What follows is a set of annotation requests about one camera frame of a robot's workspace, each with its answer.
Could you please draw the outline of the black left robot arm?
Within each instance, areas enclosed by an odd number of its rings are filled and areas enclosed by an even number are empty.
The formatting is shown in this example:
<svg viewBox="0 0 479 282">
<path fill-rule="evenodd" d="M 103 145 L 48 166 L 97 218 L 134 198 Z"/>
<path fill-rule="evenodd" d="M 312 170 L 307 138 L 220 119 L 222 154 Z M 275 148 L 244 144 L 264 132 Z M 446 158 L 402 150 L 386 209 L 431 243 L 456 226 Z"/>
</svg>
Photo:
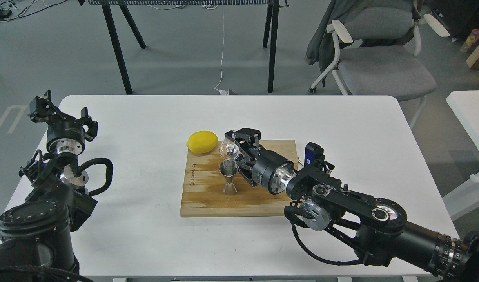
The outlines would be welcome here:
<svg viewBox="0 0 479 282">
<path fill-rule="evenodd" d="M 36 150 L 19 175 L 30 180 L 25 202 L 0 216 L 0 282 L 87 282 L 80 275 L 71 232 L 112 183 L 113 163 L 94 158 L 79 164 L 86 141 L 98 133 L 87 107 L 80 118 L 62 112 L 51 91 L 30 102 L 30 119 L 47 124 L 47 152 Z"/>
</svg>

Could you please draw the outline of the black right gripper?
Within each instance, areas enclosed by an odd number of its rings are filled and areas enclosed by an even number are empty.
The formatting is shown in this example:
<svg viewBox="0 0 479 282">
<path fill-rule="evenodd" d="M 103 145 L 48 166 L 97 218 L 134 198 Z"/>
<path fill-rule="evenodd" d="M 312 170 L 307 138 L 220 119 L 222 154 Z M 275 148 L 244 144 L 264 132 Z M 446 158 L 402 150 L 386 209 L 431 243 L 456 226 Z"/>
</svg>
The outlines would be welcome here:
<svg viewBox="0 0 479 282">
<path fill-rule="evenodd" d="M 232 184 L 237 172 L 252 186 L 260 185 L 270 194 L 285 191 L 288 182 L 296 176 L 294 163 L 260 144 L 261 132 L 251 128 L 225 133 L 224 143 L 237 147 L 240 155 L 222 162 L 226 184 Z"/>
</svg>

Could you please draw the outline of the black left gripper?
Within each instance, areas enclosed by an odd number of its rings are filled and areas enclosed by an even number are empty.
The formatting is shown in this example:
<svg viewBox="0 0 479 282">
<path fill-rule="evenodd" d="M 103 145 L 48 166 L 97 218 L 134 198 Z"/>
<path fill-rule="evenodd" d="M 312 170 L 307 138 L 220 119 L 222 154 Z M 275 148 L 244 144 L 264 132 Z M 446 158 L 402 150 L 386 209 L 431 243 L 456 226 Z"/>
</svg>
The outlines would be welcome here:
<svg viewBox="0 0 479 282">
<path fill-rule="evenodd" d="M 51 90 L 43 96 L 36 96 L 29 104 L 29 117 L 33 123 L 46 123 L 47 151 L 54 154 L 71 152 L 80 155 L 84 151 L 84 141 L 91 142 L 97 137 L 98 122 L 88 113 L 88 108 L 81 110 L 80 124 L 66 121 L 67 117 L 51 101 Z"/>
</svg>

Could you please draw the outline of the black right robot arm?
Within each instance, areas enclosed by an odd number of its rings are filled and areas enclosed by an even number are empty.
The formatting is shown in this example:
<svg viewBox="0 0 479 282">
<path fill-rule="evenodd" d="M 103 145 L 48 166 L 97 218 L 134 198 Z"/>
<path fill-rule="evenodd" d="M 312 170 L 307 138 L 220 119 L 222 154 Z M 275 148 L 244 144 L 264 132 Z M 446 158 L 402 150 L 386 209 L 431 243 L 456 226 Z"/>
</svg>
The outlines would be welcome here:
<svg viewBox="0 0 479 282">
<path fill-rule="evenodd" d="M 464 240 L 426 229 L 407 220 L 396 202 L 349 190 L 331 177 L 334 166 L 324 150 L 309 142 L 303 168 L 260 144 L 261 132 L 250 128 L 225 133 L 220 149 L 232 159 L 252 186 L 270 194 L 286 192 L 284 207 L 292 232 L 302 250 L 325 264 L 385 266 L 399 258 L 422 268 L 442 282 L 479 282 L 479 232 Z M 297 227 L 325 231 L 354 250 L 352 261 L 332 261 L 315 255 L 301 241 Z"/>
</svg>

